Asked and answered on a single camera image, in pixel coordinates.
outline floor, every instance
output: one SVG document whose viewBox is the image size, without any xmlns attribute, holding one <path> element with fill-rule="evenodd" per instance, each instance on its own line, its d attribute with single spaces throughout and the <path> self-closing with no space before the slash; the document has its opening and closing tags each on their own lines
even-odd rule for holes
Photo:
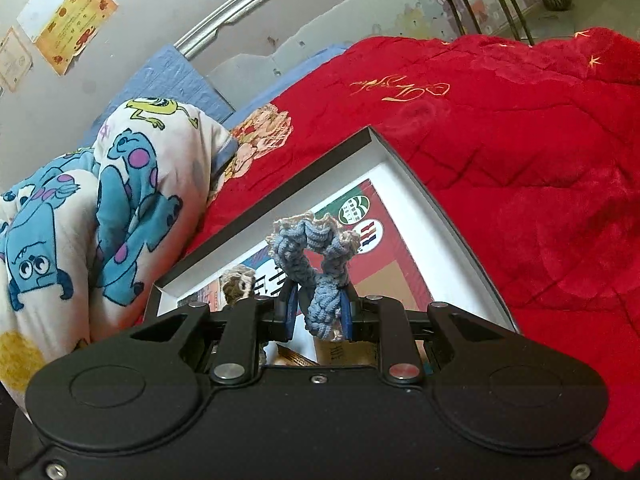
<svg viewBox="0 0 640 480">
<path fill-rule="evenodd" d="M 572 38 L 579 30 L 607 27 L 640 41 L 640 0 L 573 0 L 570 10 L 549 12 L 542 6 L 529 12 L 527 23 L 537 41 Z M 510 37 L 506 29 L 504 37 Z"/>
</svg>

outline crocheted toy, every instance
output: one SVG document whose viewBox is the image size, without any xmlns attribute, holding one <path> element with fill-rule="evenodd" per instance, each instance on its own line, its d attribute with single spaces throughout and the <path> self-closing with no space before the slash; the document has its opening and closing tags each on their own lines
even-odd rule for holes
<svg viewBox="0 0 640 480">
<path fill-rule="evenodd" d="M 339 289 L 349 282 L 347 262 L 360 248 L 360 235 L 345 230 L 329 213 L 316 219 L 307 212 L 274 222 L 266 240 L 275 264 L 313 295 L 306 329 L 320 339 L 342 340 Z M 311 267 L 306 248 L 324 256 L 322 272 Z"/>
<path fill-rule="evenodd" d="M 243 264 L 236 265 L 222 273 L 220 282 L 226 304 L 235 305 L 238 300 L 254 294 L 255 270 Z"/>
</svg>

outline wall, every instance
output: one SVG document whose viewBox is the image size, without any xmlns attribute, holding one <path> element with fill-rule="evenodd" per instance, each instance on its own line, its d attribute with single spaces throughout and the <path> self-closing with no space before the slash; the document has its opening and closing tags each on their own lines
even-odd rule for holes
<svg viewBox="0 0 640 480">
<path fill-rule="evenodd" d="M 299 1 L 301 0 L 271 0 L 257 9 L 251 19 L 254 23 L 260 23 L 274 9 L 292 9 Z M 521 9 L 526 9 L 537 1 L 517 0 Z M 469 2 L 485 34 L 495 33 L 506 23 L 498 0 Z M 462 4 L 459 5 L 459 11 L 465 27 L 474 31 L 470 16 Z M 217 52 L 217 59 L 212 62 L 210 56 L 216 52 L 216 44 L 233 41 L 232 38 L 238 37 L 237 33 L 243 27 L 251 27 L 249 19 L 242 20 L 228 30 L 223 29 L 218 40 L 194 61 L 201 73 L 207 73 L 208 67 L 215 67 L 208 78 L 235 107 L 241 107 L 259 89 L 273 83 L 278 74 L 287 72 L 310 54 L 332 43 L 355 42 L 379 34 L 444 40 L 453 40 L 458 35 L 454 17 L 443 0 L 345 0 L 293 35 L 290 29 L 270 29 L 269 35 L 279 38 L 279 46 L 269 56 L 252 56 L 253 52 L 241 50 L 241 55 L 220 63 L 224 59 L 224 52 Z M 244 76 L 240 82 L 238 73 Z"/>
<path fill-rule="evenodd" d="M 0 0 L 0 33 L 28 0 Z M 58 77 L 31 46 L 34 66 L 0 98 L 0 190 L 76 147 L 110 98 L 158 48 L 174 43 L 226 0 L 117 0 L 120 8 Z M 534 0 L 519 0 L 526 7 Z M 495 0 L 471 0 L 482 29 L 504 18 Z M 467 27 L 470 22 L 465 18 Z M 372 34 L 455 37 L 439 0 L 271 0 L 219 38 L 193 64 L 240 106 L 309 55 Z M 216 70 L 235 63 L 240 72 Z"/>
<path fill-rule="evenodd" d="M 27 1 L 0 0 L 0 34 L 17 25 L 15 19 Z M 74 149 L 84 130 L 146 59 L 225 1 L 117 0 L 120 8 L 62 77 L 30 45 L 33 68 L 16 93 L 5 91 L 0 97 L 0 189 Z M 315 16 L 335 3 L 323 0 Z M 305 8 L 290 9 L 286 19 L 298 26 L 308 22 L 314 15 L 305 13 Z M 247 37 L 243 44 L 237 38 L 236 48 L 251 45 L 253 39 Z"/>
</svg>

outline red blanket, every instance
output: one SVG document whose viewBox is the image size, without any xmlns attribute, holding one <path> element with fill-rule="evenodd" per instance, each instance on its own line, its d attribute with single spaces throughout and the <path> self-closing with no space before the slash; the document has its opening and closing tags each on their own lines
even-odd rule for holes
<svg viewBox="0 0 640 480">
<path fill-rule="evenodd" d="M 252 115 L 192 248 L 371 124 L 442 204 L 525 335 L 610 391 L 594 446 L 640 460 L 640 44 L 361 41 Z"/>
</svg>

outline metal stool leg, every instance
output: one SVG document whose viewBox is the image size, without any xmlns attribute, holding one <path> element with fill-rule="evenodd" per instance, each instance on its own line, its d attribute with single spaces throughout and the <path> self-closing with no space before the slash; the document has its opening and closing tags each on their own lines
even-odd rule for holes
<svg viewBox="0 0 640 480">
<path fill-rule="evenodd" d="M 520 7 L 518 6 L 518 3 L 516 2 L 516 0 L 511 0 L 511 3 L 513 4 L 513 8 L 516 9 L 516 14 L 518 15 L 518 19 L 520 20 L 520 24 L 522 25 L 522 28 L 524 29 L 524 33 L 527 35 L 527 39 L 529 40 L 529 44 L 531 46 L 533 46 L 533 38 L 531 37 L 531 33 L 529 31 L 529 27 L 527 27 L 527 22 L 524 20 L 524 16 L 522 15 L 522 12 L 520 12 Z"/>
<path fill-rule="evenodd" d="M 478 34 L 482 34 L 482 31 L 480 30 L 480 25 L 478 25 L 478 20 L 476 20 L 476 16 L 473 10 L 471 9 L 471 5 L 469 5 L 469 0 L 462 0 L 462 1 L 465 3 L 466 10 L 468 10 L 468 13 L 471 15 L 471 19 L 474 20 L 474 25 L 476 26 L 476 30 L 478 31 Z"/>
<path fill-rule="evenodd" d="M 456 9 L 453 0 L 447 0 L 449 5 L 451 6 L 451 10 L 453 12 L 453 17 L 456 19 L 456 25 L 458 26 L 458 30 L 460 31 L 460 36 L 465 35 L 465 28 L 462 26 L 462 22 L 460 21 L 460 16 L 458 16 L 458 10 Z"/>
<path fill-rule="evenodd" d="M 498 0 L 498 1 L 500 1 L 500 6 L 504 11 L 504 15 L 507 17 L 507 21 L 509 22 L 509 26 L 511 27 L 513 37 L 516 39 L 516 41 L 520 41 L 520 35 L 518 33 L 518 29 L 516 28 L 516 24 L 513 23 L 513 18 L 511 17 L 511 12 L 509 11 L 509 7 L 507 7 L 507 2 L 505 2 L 504 0 Z"/>
</svg>

